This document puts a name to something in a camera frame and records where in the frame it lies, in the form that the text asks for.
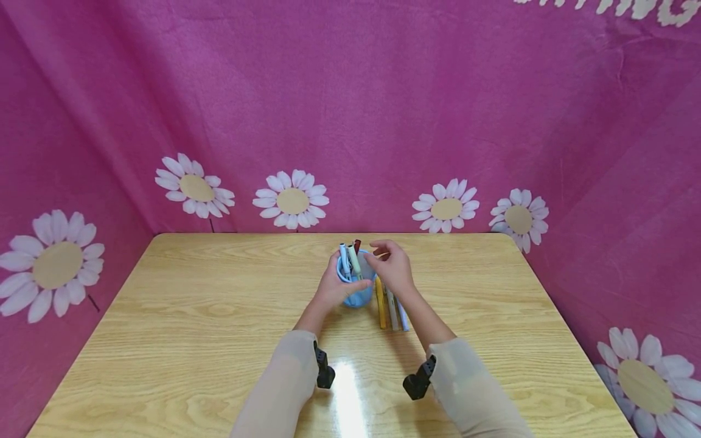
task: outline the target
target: left hand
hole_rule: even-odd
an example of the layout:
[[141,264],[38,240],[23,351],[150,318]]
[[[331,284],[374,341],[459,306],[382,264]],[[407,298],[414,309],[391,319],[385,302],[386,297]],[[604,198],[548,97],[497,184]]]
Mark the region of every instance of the left hand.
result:
[[340,256],[340,251],[336,251],[331,255],[324,275],[321,276],[321,281],[319,281],[319,287],[316,289],[314,298],[312,298],[312,303],[319,303],[327,311],[343,303],[343,300],[350,295],[372,285],[370,280],[361,280],[353,283],[342,282],[338,274],[336,274],[336,264]]

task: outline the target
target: pink fabric curtain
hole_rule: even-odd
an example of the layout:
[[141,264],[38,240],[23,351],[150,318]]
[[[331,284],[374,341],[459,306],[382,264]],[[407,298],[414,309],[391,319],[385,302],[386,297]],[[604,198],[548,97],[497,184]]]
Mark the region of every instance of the pink fabric curtain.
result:
[[701,436],[698,0],[0,3],[0,244],[104,244],[100,312],[0,318],[9,437],[168,231],[507,233],[637,432]]

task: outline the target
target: wooden table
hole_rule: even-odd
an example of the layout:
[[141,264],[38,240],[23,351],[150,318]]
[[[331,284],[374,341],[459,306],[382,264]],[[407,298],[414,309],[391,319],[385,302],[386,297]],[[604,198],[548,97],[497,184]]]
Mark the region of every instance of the wooden table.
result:
[[[29,438],[227,437],[331,252],[378,237],[154,238]],[[509,237],[391,237],[408,251],[419,290],[471,342],[537,437],[634,437]],[[402,389],[424,355],[413,332],[379,329],[376,302],[339,308],[320,342],[336,380],[306,405],[297,437],[457,435],[433,396],[412,402]]]

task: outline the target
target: hand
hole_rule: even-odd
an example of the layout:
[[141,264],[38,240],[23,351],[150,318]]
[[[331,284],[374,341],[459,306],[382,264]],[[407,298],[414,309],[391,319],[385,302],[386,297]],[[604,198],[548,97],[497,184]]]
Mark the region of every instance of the hand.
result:
[[392,293],[401,298],[403,294],[416,290],[414,278],[411,276],[409,256],[401,246],[394,240],[375,240],[370,242],[370,246],[377,249],[373,251],[374,256],[364,254],[365,260]]

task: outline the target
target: yellow marker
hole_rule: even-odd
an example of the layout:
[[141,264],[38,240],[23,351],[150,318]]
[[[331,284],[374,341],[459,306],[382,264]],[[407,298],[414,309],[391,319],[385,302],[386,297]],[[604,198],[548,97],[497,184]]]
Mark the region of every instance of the yellow marker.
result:
[[387,321],[385,321],[385,294],[382,292],[380,277],[375,277],[375,294],[377,295],[377,310],[380,312],[380,328],[385,329],[387,327]]

